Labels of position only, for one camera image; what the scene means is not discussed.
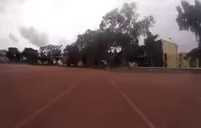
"cloudy sky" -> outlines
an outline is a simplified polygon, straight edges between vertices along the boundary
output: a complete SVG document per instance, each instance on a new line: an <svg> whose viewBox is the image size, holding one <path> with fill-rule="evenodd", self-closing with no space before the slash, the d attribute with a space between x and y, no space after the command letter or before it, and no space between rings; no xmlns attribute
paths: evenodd
<svg viewBox="0 0 201 128"><path fill-rule="evenodd" d="M127 0L0 0L0 48L37 48L69 44L86 29L97 29L102 16ZM181 0L137 0L141 16L152 15L152 32L171 38L179 51L196 47L190 32L180 32L175 18Z"/></svg>

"red running track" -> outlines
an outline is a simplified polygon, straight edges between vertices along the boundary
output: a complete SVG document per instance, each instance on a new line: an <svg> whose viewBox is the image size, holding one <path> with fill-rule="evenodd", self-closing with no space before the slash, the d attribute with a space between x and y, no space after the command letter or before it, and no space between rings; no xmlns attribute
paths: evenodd
<svg viewBox="0 0 201 128"><path fill-rule="evenodd" d="M201 75L0 65L0 128L201 128Z"/></svg>

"track lane line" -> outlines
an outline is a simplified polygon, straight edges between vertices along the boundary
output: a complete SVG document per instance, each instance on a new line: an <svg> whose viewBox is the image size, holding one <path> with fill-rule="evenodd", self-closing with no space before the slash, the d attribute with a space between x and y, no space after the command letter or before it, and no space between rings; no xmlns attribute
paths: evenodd
<svg viewBox="0 0 201 128"><path fill-rule="evenodd" d="M133 101L124 92L119 90L119 87L112 80L108 81L111 83L112 86L114 86L119 91L119 93L121 93L123 98L134 109L134 111L145 121L145 123L149 126L149 128L156 128L154 124L144 115L144 113L133 103Z"/></svg>
<svg viewBox="0 0 201 128"><path fill-rule="evenodd" d="M87 77L85 78L81 78L78 82L70 85L69 88L67 88L65 91L63 91L58 97L55 97L51 102L47 103L46 105L42 106L41 108L39 108L36 112L34 112L33 114L31 114L28 118L20 121L18 124L16 124L13 128L20 128L22 126L24 126L25 124L27 124L29 121L31 121L32 119L34 119L35 117L37 117L41 112L43 112L45 109L49 108L51 105L55 104L56 102L61 100L61 97L70 93L75 87L77 87L79 84L81 84L83 81L85 81L87 79Z"/></svg>

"tree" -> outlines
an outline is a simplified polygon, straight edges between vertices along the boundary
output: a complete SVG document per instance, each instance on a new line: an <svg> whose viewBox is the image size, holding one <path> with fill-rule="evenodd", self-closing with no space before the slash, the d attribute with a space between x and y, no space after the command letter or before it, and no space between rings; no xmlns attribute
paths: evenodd
<svg viewBox="0 0 201 128"><path fill-rule="evenodd" d="M40 55L41 58L47 60L49 64L53 64L53 62L58 62L61 58L61 47L62 45L46 45L40 47Z"/></svg>
<svg viewBox="0 0 201 128"><path fill-rule="evenodd" d="M11 61L20 61L21 54L16 47L9 47L7 51L7 57Z"/></svg>
<svg viewBox="0 0 201 128"><path fill-rule="evenodd" d="M33 48L25 48L22 51L21 55L23 57L25 57L27 62L30 64L35 64L38 60L38 57L39 57L38 56L39 55L38 50L35 50Z"/></svg>
<svg viewBox="0 0 201 128"><path fill-rule="evenodd" d="M178 16L176 21L180 30L193 32L199 43L198 49L201 51L201 2L195 0L195 4L191 5L186 1L182 1L181 6L177 7L177 11Z"/></svg>
<svg viewBox="0 0 201 128"><path fill-rule="evenodd" d="M162 41L157 38L158 35L148 32L147 38L144 40L144 51L150 58L151 66L163 66Z"/></svg>
<svg viewBox="0 0 201 128"><path fill-rule="evenodd" d="M121 62L125 64L131 45L138 46L140 35L149 32L149 27L153 24L154 18L141 18L137 13L136 3L131 2L107 13L100 24L100 30L111 32L108 36L111 36L112 47L121 48Z"/></svg>
<svg viewBox="0 0 201 128"><path fill-rule="evenodd" d="M82 60L87 66L126 64L140 54L139 37L154 23L153 17L141 18L136 3L125 3L122 8L108 12L98 30L87 30L64 49L69 63Z"/></svg>

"yellow building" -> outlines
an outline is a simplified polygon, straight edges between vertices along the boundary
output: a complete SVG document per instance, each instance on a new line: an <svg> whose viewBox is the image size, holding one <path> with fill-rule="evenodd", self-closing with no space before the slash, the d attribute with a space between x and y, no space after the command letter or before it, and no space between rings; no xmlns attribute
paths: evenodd
<svg viewBox="0 0 201 128"><path fill-rule="evenodd" d="M167 40L162 40L164 67L177 68L178 63L178 45Z"/></svg>

